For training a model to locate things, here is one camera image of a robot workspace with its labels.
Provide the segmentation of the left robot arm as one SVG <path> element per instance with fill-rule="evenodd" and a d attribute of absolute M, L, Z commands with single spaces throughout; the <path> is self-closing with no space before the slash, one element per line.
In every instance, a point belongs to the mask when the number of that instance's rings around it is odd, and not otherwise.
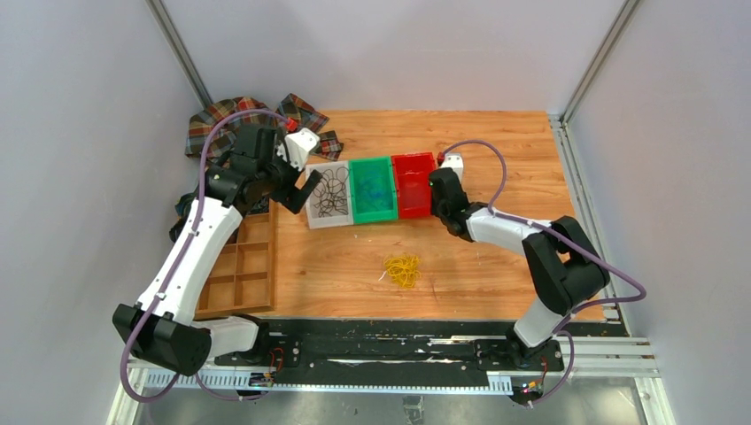
<path fill-rule="evenodd" d="M 267 326 L 247 314 L 197 321 L 197 304 L 222 249 L 263 197 L 299 213 L 321 174 L 296 185 L 320 144 L 311 129 L 243 125 L 233 146 L 206 164 L 173 249 L 147 290 L 120 304 L 112 324 L 127 349 L 178 375 L 195 375 L 209 360 L 235 353 L 251 366 L 271 354 Z"/>

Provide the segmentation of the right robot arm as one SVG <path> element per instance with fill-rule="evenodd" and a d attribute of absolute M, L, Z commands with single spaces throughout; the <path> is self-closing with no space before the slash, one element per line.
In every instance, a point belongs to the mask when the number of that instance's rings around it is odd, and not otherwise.
<path fill-rule="evenodd" d="M 541 344 L 575 307 L 610 283 L 610 273 L 576 219 L 531 220 L 471 202 L 451 168 L 432 171 L 428 182 L 431 213 L 451 235 L 526 259 L 536 297 L 510 332 L 506 355 L 514 367 L 532 367 L 541 358 Z"/>

